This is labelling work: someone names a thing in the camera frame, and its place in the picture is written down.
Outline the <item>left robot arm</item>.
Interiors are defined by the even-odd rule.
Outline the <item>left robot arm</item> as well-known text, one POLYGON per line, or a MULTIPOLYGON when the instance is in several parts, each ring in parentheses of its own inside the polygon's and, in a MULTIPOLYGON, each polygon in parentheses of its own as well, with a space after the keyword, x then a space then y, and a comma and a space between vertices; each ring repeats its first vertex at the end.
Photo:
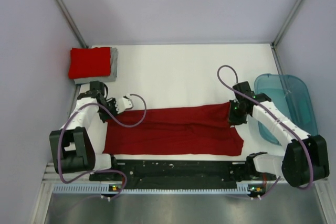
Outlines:
POLYGON ((117 115, 116 100, 107 100, 107 86, 100 81, 77 97, 70 121, 52 131, 49 142, 56 173, 100 170, 107 180, 114 180, 119 168, 113 156, 104 154, 107 120, 117 115))

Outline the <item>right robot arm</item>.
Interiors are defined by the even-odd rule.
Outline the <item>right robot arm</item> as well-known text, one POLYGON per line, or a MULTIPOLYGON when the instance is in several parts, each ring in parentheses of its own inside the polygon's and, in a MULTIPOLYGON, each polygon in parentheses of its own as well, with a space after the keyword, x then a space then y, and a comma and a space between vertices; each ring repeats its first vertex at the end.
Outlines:
POLYGON ((251 116, 277 139, 283 155, 267 152, 247 156, 245 174, 252 180, 264 173, 283 177, 292 187, 308 188, 330 174, 327 143, 321 135, 310 135, 284 116, 264 93, 255 94, 248 82, 230 88, 236 99, 231 101, 229 123, 241 125, 251 116))

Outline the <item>dark red t-shirt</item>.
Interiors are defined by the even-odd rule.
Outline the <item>dark red t-shirt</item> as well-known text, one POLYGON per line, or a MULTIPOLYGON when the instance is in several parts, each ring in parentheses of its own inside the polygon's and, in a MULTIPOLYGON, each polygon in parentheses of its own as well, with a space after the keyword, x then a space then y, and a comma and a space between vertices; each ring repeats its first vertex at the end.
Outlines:
POLYGON ((230 104, 126 111, 108 121, 104 152, 128 155, 239 156, 243 139, 228 122, 230 104), (145 115, 141 124, 135 123, 145 115))

